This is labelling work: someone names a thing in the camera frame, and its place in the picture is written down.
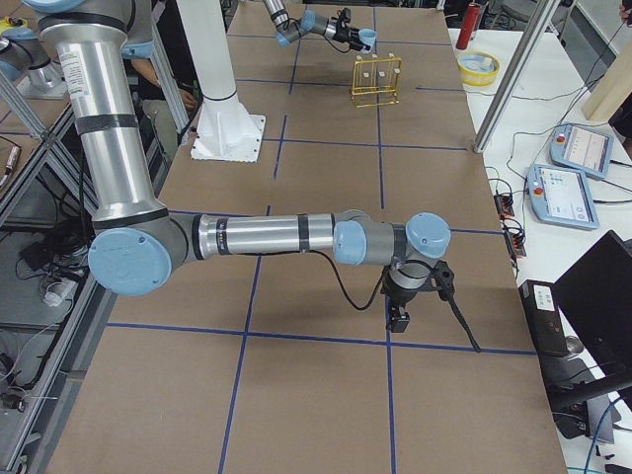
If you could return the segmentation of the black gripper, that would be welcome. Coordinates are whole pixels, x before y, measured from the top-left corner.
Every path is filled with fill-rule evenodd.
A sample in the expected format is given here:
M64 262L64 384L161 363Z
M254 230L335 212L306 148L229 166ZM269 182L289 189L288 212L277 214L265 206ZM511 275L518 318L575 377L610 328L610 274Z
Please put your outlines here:
M411 300L411 293L386 293L385 300L387 303L386 329L389 332L405 332L410 322L406 305Z
M360 38L362 29L351 29L352 11L345 7L337 12L336 16L327 19L326 39L339 43L345 43L349 48L370 52L371 47L361 41L355 41L354 38Z

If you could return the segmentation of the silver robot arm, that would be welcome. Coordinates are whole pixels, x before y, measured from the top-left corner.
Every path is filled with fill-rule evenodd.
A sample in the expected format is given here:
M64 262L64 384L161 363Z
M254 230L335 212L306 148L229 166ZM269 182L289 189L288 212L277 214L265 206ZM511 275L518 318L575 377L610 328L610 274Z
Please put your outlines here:
M98 198L88 261L100 285L137 296L188 262L313 253L331 265L381 267L374 290L387 298L391 332L406 329L406 306L419 292L453 301L453 274L443 260L450 230L432 213L395 224L358 210L255 217L170 212L153 191L122 63L152 51L150 3L34 1L31 8L42 38L58 53Z
M330 44L336 42L348 46L347 49L335 46L338 52L371 52L377 40L375 30L358 29L351 24L352 12L347 7L332 17L307 9L297 20L291 17L282 1L265 0L264 5L275 26L276 40L281 46L288 46L308 35L318 35Z

